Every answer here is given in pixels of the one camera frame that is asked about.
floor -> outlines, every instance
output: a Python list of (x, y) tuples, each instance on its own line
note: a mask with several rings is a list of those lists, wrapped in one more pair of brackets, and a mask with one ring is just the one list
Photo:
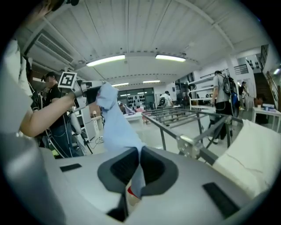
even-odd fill
[[(252, 119), (252, 110), (250, 109), (249, 111), (244, 110), (239, 113), (239, 117), (242, 119)], [(201, 120), (201, 123), (204, 127), (208, 127), (209, 125), (209, 119), (205, 117), (204, 119)], [(160, 129), (155, 126), (152, 123), (148, 124), (143, 124), (140, 126), (139, 121), (130, 121), (130, 124), (132, 128), (136, 131), (136, 133), (139, 135), (140, 139), (142, 142), (146, 143), (147, 146), (158, 148), (158, 149), (163, 149), (162, 145), (162, 139), (161, 139), (161, 134), (160, 134)], [(265, 124), (265, 127), (271, 128), (272, 126), (272, 118), (269, 118), (269, 124)], [(239, 131), (241, 130), (242, 125), (239, 123), (234, 123), (232, 126), (233, 130), (233, 137), (232, 141), (235, 140), (237, 135), (239, 134)], [(199, 126), (198, 122), (194, 121), (182, 126), (178, 126), (173, 128), (177, 133), (179, 134), (184, 134), (188, 137), (194, 138), (197, 135), (199, 135)], [(94, 138), (91, 143), (90, 147), (92, 149), (93, 154), (99, 154), (103, 153), (106, 151), (104, 148), (104, 144), (99, 141), (99, 137), (103, 135), (103, 130), (100, 131), (100, 133)], [(165, 143), (166, 143), (166, 149), (169, 152), (173, 152), (175, 154), (179, 153), (179, 150), (177, 148), (177, 142), (174, 138), (172, 138), (170, 135), (164, 132), (164, 138), (165, 138)], [(208, 144), (208, 139), (204, 138), (203, 144), (204, 146), (207, 146)], [(219, 143), (217, 145), (211, 144), (209, 147), (209, 150), (216, 154), (217, 156), (222, 155), (227, 149), (227, 139), (225, 138), (224, 140), (219, 140)]]

ceiling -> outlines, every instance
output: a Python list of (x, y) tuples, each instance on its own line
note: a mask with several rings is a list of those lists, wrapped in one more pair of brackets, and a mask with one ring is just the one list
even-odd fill
[[(73, 61), (42, 46), (40, 34)], [(127, 89), (151, 87), (145, 80), (170, 83), (227, 54), (269, 42), (258, 19), (234, 0), (80, 0), (19, 30), (18, 41), (35, 66), (57, 72), (69, 67), (86, 80), (129, 82)], [(187, 60), (157, 60), (157, 53)], [(86, 66), (117, 54), (126, 59)]]

fluorescent light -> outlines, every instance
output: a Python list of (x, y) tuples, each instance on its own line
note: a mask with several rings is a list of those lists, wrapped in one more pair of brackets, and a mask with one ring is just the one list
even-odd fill
[(124, 85), (128, 85), (129, 83), (118, 83), (118, 84), (113, 84), (111, 86), (113, 87), (117, 87), (117, 86), (124, 86)]
[(180, 58), (180, 57), (175, 57), (175, 56), (170, 56), (170, 55), (164, 55), (164, 54), (158, 54), (155, 57), (156, 59), (166, 59), (166, 60), (173, 60), (173, 61), (178, 61), (178, 62), (184, 62), (186, 59), (185, 58)]
[(144, 81), (143, 83), (159, 83), (160, 80), (147, 80), (147, 81)]
[(103, 58), (103, 59), (96, 60), (96, 61), (93, 61), (93, 62), (89, 62), (86, 65), (87, 66), (95, 66), (95, 65), (99, 65), (99, 64), (102, 64), (102, 63), (105, 63), (105, 62), (112, 62), (112, 61), (121, 60), (121, 59), (125, 59), (124, 54), (112, 56), (112, 57), (108, 57), (108, 58)]
[(279, 70), (280, 69), (275, 70), (273, 74), (278, 74)]

shelf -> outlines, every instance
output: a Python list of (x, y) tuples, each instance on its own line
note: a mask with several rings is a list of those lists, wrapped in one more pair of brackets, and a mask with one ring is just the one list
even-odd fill
[(190, 99), (191, 101), (198, 101), (198, 100), (204, 100), (204, 101), (211, 101), (212, 98), (194, 98), (194, 99)]
[(215, 77), (215, 74), (214, 74), (214, 75), (211, 75), (211, 76), (209, 76), (209, 77), (200, 79), (200, 80), (192, 81), (192, 82), (190, 82), (190, 83), (188, 82), (188, 85), (203, 83), (203, 82), (206, 82), (206, 81), (209, 81), (209, 80), (214, 79), (214, 77)]
[(192, 105), (191, 108), (216, 109), (215, 107), (211, 107), (211, 106), (209, 106), (209, 105)]
[(199, 91), (205, 91), (205, 90), (209, 90), (209, 89), (213, 89), (213, 88), (214, 88), (213, 86), (210, 86), (210, 87), (205, 87), (205, 88), (201, 88), (201, 89), (195, 89), (195, 90), (192, 90), (189, 92), (199, 92)]

metal rack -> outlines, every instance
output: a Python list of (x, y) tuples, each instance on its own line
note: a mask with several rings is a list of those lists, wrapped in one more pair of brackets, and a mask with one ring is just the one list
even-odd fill
[[(154, 109), (145, 111), (142, 113), (142, 115), (151, 121), (154, 125), (158, 126), (160, 128), (161, 138), (162, 138), (162, 144), (163, 149), (166, 150), (166, 143), (164, 138), (164, 132), (169, 134), (171, 137), (176, 139), (177, 141), (177, 147), (180, 151), (179, 154), (186, 155), (188, 157), (199, 159), (200, 157), (203, 158), (206, 162), (213, 165), (216, 159), (218, 158), (217, 155), (212, 153), (208, 150), (208, 147), (212, 144), (214, 138), (218, 135), (220, 132), (223, 124), (226, 124), (227, 128), (227, 147), (231, 144), (231, 134), (229, 126), (231, 122), (237, 121), (240, 123), (243, 123), (241, 119), (238, 119), (236, 117), (232, 117), (230, 115), (224, 115), (224, 114), (215, 114), (210, 112), (199, 112), (199, 111), (193, 111), (193, 110), (187, 110), (187, 109), (173, 109), (173, 108), (164, 108), (164, 109)], [(211, 126), (206, 131), (202, 132), (202, 126), (200, 119), (205, 116), (214, 116), (216, 117), (216, 123)], [(176, 132), (175, 130), (172, 130), (172, 128), (181, 126), (193, 121), (198, 121), (199, 126), (199, 132), (200, 134), (195, 138), (187, 137), (184, 134), (180, 134)], [(213, 135), (212, 140), (208, 143), (208, 145), (205, 147), (203, 145), (203, 138), (208, 137), (210, 135)]]

